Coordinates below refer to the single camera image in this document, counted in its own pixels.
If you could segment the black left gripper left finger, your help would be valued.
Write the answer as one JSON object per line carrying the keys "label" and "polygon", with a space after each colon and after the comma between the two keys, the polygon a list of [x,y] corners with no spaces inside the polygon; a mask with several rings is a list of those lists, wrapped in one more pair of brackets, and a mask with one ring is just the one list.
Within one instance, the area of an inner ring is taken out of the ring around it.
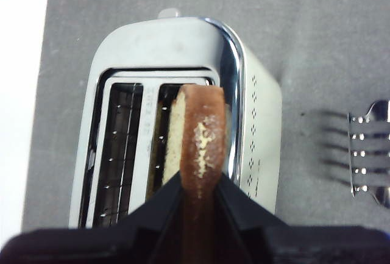
{"label": "black left gripper left finger", "polygon": [[39,229],[9,240],[1,263],[141,263],[172,226],[181,200],[179,174],[110,227]]}

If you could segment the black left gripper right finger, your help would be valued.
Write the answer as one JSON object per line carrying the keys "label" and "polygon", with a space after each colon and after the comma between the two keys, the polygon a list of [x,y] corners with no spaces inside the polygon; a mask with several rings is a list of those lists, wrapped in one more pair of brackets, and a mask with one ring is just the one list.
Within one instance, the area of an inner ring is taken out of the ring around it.
{"label": "black left gripper right finger", "polygon": [[215,194],[218,263],[389,263],[389,234],[361,226],[291,226],[227,176]]}

